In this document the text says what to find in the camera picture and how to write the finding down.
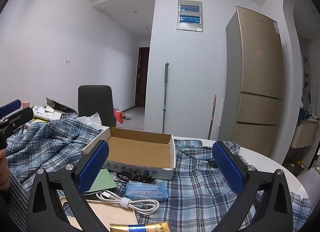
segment metal screw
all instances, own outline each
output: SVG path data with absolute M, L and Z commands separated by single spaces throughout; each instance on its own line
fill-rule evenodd
M 72 171 L 73 168 L 74 168 L 73 164 L 68 164 L 68 165 L 66 166 L 66 170 L 67 170 L 67 171 Z
M 37 170 L 37 173 L 38 173 L 38 174 L 44 173 L 44 169 L 43 169 L 43 168 L 40 168 L 39 170 Z
M 278 175 L 283 175 L 283 170 L 277 169 L 276 172 Z
M 256 167 L 254 167 L 253 165 L 248 165 L 248 166 L 247 166 L 247 169 L 248 169 L 249 171 L 255 171 L 255 170 L 256 170 Z

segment refrigerator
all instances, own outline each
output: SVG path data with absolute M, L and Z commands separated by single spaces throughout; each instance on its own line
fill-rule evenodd
M 284 92 L 277 22 L 237 6 L 226 34 L 227 81 L 218 140 L 268 156 L 278 132 Z

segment white table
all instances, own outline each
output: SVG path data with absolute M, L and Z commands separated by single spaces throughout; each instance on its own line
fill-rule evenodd
M 212 145 L 216 142 L 212 140 L 177 137 L 177 136 L 174 136 L 173 138 L 179 139 L 179 140 L 190 140 L 190 139 L 200 140 L 202 141 L 203 146 L 208 146 L 208 147 L 212 147 Z M 300 181 L 298 181 L 298 179 L 291 172 L 289 172 L 285 167 L 281 166 L 279 163 L 275 162 L 274 160 L 264 155 L 261 155 L 259 153 L 256 153 L 252 150 L 249 150 L 243 147 L 240 148 L 239 154 L 244 157 L 244 159 L 247 161 L 248 164 L 256 167 L 258 171 L 273 173 L 275 172 L 276 169 L 283 170 L 284 175 L 287 179 L 289 191 L 292 191 L 303 198 L 309 197 L 305 188 L 301 185 Z

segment gold tube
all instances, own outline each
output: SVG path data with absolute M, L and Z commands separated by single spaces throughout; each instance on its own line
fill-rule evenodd
M 110 224 L 110 232 L 170 232 L 168 222 L 144 225 L 117 225 Z

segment dark brown door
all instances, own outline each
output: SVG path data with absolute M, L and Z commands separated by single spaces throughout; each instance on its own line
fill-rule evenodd
M 150 48 L 139 48 L 135 106 L 146 106 L 147 75 Z

